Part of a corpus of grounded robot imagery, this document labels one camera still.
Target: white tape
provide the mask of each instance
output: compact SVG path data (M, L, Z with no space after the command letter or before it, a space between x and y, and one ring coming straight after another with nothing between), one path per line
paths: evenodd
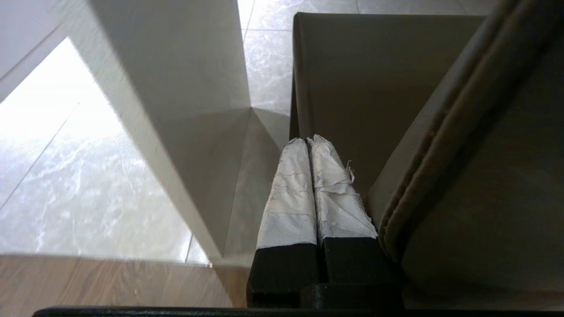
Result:
M282 150L258 231L257 249L317 245L314 192L306 142L293 139Z
M319 240L325 237L371 237L378 234L353 189L354 175L345 169L333 144L319 135L308 138L313 165Z

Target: wooden floor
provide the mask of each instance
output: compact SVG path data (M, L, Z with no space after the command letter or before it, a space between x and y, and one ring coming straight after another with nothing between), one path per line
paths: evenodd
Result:
M245 307L248 276L241 268L0 256L0 316L54 305Z

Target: gray upholstered chair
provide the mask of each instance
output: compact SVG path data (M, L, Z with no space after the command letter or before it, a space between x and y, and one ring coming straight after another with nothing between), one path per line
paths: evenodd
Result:
M352 161L406 307L564 310L563 12L296 15L291 137Z

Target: chair backrest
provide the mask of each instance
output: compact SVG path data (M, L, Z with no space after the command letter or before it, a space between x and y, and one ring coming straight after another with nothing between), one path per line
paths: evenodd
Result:
M420 288L564 292L564 2L506 1L478 29L369 195Z

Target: tiled floor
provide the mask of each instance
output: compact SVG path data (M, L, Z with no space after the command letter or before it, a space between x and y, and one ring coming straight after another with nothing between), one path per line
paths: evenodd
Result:
M209 264L69 39L0 104L0 253Z
M251 105L281 115L265 122L282 149L288 141L292 19L296 12L487 15L496 0L238 0Z
M281 149L288 139L298 11L485 15L493 5L239 0L251 106ZM209 264L70 40L0 104L0 253Z

